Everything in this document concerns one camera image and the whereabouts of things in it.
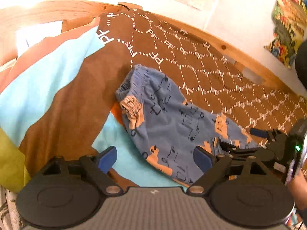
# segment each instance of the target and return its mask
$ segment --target light blue fabric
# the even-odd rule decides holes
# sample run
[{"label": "light blue fabric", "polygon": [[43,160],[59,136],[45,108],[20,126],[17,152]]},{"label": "light blue fabric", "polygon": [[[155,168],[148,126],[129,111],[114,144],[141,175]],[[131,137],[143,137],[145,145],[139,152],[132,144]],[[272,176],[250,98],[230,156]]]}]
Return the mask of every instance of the light blue fabric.
[{"label": "light blue fabric", "polygon": [[53,97],[79,72],[84,58],[104,47],[97,27],[65,41],[15,80],[0,95],[0,127],[19,147],[28,128],[49,109]]},{"label": "light blue fabric", "polygon": [[116,172],[142,187],[180,186],[152,167],[140,154],[124,127],[110,113],[101,132],[92,144],[99,153],[109,146],[117,149]]}]

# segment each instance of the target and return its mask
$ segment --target wooden bed frame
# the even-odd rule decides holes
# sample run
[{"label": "wooden bed frame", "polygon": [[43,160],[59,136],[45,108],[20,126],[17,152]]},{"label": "wooden bed frame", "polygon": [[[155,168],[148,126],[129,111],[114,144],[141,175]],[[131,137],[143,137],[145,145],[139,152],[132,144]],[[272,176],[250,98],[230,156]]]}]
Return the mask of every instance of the wooden bed frame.
[{"label": "wooden bed frame", "polygon": [[[126,3],[128,7],[140,6]],[[87,24],[92,18],[104,12],[126,10],[124,6],[82,0],[49,0],[32,7],[14,6],[0,10],[0,66],[17,58],[17,30],[35,24],[63,21],[62,32]],[[262,79],[262,85],[292,93],[292,90],[261,63],[231,44],[180,21],[157,15],[161,21],[167,21],[189,33],[208,41],[222,54],[236,60],[240,71],[249,68]]]}]

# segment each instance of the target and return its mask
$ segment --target circular mount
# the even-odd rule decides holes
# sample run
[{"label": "circular mount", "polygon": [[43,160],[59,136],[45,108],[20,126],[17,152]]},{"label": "circular mount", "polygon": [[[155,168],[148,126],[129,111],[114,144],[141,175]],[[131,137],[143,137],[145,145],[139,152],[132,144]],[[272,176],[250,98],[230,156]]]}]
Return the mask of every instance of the circular mount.
[{"label": "circular mount", "polygon": [[127,3],[127,2],[118,2],[117,5],[124,5],[125,7],[128,8],[137,8],[137,9],[143,9],[142,6],[134,4],[134,3]]},{"label": "circular mount", "polygon": [[211,202],[224,219],[249,228],[284,223],[294,208],[293,198],[282,183],[268,184],[258,180],[255,184],[245,184],[240,178],[215,187]]},{"label": "circular mount", "polygon": [[202,186],[192,186],[189,188],[190,192],[193,194],[201,194],[204,191]]},{"label": "circular mount", "polygon": [[109,186],[106,188],[106,192],[109,194],[118,194],[121,191],[121,188],[119,186]]},{"label": "circular mount", "polygon": [[16,206],[21,217],[40,228],[68,228],[84,220],[99,205],[98,190],[69,176],[45,176],[18,194]]}]

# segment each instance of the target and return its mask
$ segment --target orange fabric patch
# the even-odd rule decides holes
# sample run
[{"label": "orange fabric patch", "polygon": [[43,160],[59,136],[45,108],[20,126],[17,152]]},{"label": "orange fabric patch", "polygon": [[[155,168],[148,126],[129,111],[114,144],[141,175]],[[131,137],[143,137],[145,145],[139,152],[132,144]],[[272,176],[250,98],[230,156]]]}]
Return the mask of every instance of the orange fabric patch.
[{"label": "orange fabric patch", "polygon": [[162,164],[158,164],[159,149],[156,146],[151,146],[150,152],[151,152],[151,154],[146,158],[146,161],[149,162],[156,169],[162,171],[163,173],[167,174],[168,176],[171,176],[172,175],[172,169],[171,168],[166,167]]},{"label": "orange fabric patch", "polygon": [[125,128],[124,121],[122,120],[122,109],[117,101],[113,105],[111,113],[116,118],[117,122],[119,122]]},{"label": "orange fabric patch", "polygon": [[7,75],[9,75],[11,69],[12,69],[12,67],[9,67],[9,68],[3,70],[2,72],[0,72],[0,84],[2,84],[3,81],[6,79]]},{"label": "orange fabric patch", "polygon": [[233,140],[233,145],[240,148],[240,140]]},{"label": "orange fabric patch", "polygon": [[179,183],[180,185],[182,185],[182,186],[185,186],[185,187],[189,187],[190,185],[188,185],[188,184],[185,184],[184,182],[181,182],[181,181],[179,181],[178,179],[173,179],[175,182],[177,182],[177,183]]},{"label": "orange fabric patch", "polygon": [[100,18],[95,18],[90,24],[64,32],[57,37],[44,38],[38,44],[30,47],[23,55],[21,55],[15,65],[10,69],[6,78],[1,81],[0,93],[21,73],[27,70],[30,66],[42,59],[44,56],[53,52],[59,45],[70,39],[77,39],[85,32],[99,25]]},{"label": "orange fabric patch", "polygon": [[126,96],[120,103],[122,111],[126,113],[129,120],[129,129],[139,127],[145,120],[143,114],[143,104],[133,95]]},{"label": "orange fabric patch", "polygon": [[230,180],[235,180],[235,179],[237,179],[236,175],[230,175],[228,180],[230,181]]},{"label": "orange fabric patch", "polygon": [[227,117],[222,113],[221,115],[216,116],[215,121],[215,132],[219,133],[223,138],[228,138],[227,134],[227,124],[226,124]]},{"label": "orange fabric patch", "polygon": [[241,129],[241,133],[243,134],[243,135],[245,135],[248,139],[246,140],[246,142],[249,144],[251,141],[252,141],[252,138],[251,138],[251,136],[245,131],[245,130],[243,130],[243,129]]},{"label": "orange fabric patch", "polygon": [[204,145],[200,147],[205,151],[209,152],[210,154],[212,154],[211,146],[208,142],[204,141]]}]

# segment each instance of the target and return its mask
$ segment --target white wall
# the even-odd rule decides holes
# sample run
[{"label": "white wall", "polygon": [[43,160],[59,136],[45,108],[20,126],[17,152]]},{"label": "white wall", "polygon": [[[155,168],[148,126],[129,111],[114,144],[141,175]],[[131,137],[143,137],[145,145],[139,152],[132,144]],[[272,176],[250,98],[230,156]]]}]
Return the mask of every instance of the white wall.
[{"label": "white wall", "polygon": [[236,46],[270,69],[297,94],[307,96],[294,68],[288,70],[263,48],[271,42],[276,0],[220,0],[206,31]]}]

